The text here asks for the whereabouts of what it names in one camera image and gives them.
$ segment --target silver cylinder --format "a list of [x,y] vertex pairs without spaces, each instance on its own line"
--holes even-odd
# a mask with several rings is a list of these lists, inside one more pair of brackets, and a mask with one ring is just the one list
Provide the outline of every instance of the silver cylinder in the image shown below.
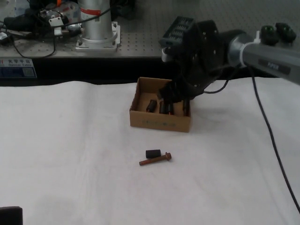
[[[81,11],[81,20],[89,19],[109,9],[109,0],[78,0]],[[112,29],[110,12],[105,15],[82,23],[82,40],[90,44],[112,42],[117,34]]]

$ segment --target black cylinder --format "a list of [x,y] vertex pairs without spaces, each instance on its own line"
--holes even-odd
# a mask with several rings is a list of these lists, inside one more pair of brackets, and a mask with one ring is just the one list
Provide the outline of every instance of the black cylinder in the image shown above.
[[166,106],[166,112],[167,112],[167,114],[169,114],[169,115],[174,115],[174,106],[173,106],[173,103],[169,103],[169,104]]
[[184,99],[183,100],[183,107],[182,107],[184,116],[189,115],[189,109],[190,109],[189,99]]
[[157,106],[157,101],[156,100],[150,100],[150,102],[149,102],[149,105],[147,106],[147,108],[146,108],[146,111],[148,112],[148,113],[152,113],[152,112],[154,112],[155,111],[155,109],[156,109],[156,106]]
[[161,156],[160,149],[146,150],[146,158],[156,158],[160,156]]
[[159,102],[159,113],[166,114],[165,103],[163,101]]

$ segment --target black object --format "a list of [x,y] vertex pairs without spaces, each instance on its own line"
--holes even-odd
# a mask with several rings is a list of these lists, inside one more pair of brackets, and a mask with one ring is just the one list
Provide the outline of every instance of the black object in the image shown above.
[[281,40],[284,42],[292,43],[297,37],[296,33],[286,23],[283,22],[276,23],[276,29]]
[[160,114],[166,114],[165,103],[163,101],[159,102],[159,113]]
[[277,32],[273,26],[263,26],[261,29],[261,42],[265,45],[275,45],[279,41]]
[[225,42],[216,24],[195,23],[184,33],[182,43],[164,49],[164,53],[180,62],[182,73],[168,82],[157,94],[165,102],[176,103],[203,94],[204,89],[221,76],[226,54]]
[[190,102],[189,99],[184,99],[182,104],[182,110],[184,116],[189,116]]
[[159,43],[162,47],[170,47],[182,43],[183,35],[192,28],[195,21],[192,18],[178,16]]
[[166,114],[174,115],[174,105],[173,105],[173,103],[168,103],[166,105]]
[[155,111],[155,109],[156,109],[156,106],[157,106],[157,101],[156,100],[150,100],[150,102],[149,102],[149,104],[148,104],[148,106],[147,106],[147,108],[146,108],[146,111],[148,112],[148,113],[152,113],[152,112],[154,112]]
[[160,156],[161,156],[160,149],[146,150],[146,158],[156,158]]
[[33,32],[35,30],[36,19],[29,15],[20,17],[6,17],[4,24],[9,30]]
[[19,206],[0,208],[0,225],[23,225],[23,209]]

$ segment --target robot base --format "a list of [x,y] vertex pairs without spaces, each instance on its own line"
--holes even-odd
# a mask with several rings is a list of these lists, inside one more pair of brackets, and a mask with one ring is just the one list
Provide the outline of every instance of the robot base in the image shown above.
[[114,41],[94,44],[79,39],[76,44],[76,50],[79,51],[100,51],[100,52],[116,52],[117,47],[121,44],[121,28],[118,22],[112,22],[112,31],[117,33],[117,38]]

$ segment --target table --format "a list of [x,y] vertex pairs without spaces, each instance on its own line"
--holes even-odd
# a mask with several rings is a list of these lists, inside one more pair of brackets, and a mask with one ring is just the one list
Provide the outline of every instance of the table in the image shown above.
[[[300,201],[300,87],[257,86]],[[299,224],[250,78],[193,100],[187,134],[130,127],[134,92],[1,87],[0,207],[23,207],[24,225]],[[140,167],[149,149],[172,160]]]

